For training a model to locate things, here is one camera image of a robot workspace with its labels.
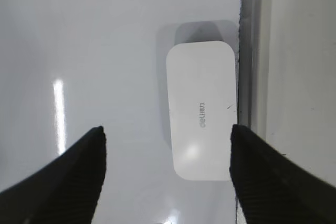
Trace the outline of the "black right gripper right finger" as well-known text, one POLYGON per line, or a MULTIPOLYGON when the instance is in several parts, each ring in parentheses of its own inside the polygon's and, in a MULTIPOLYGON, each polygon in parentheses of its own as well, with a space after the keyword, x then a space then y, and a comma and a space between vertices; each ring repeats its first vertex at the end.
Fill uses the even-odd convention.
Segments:
POLYGON ((235 124, 230 176, 247 223, 335 223, 335 187, 235 124))

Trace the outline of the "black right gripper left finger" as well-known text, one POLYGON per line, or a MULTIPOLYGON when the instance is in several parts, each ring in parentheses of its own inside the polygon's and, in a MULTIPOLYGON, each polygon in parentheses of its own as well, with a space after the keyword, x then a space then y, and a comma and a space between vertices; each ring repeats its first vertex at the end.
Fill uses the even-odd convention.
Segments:
POLYGON ((1 223, 91 223, 107 169, 103 127, 1 192, 1 223))

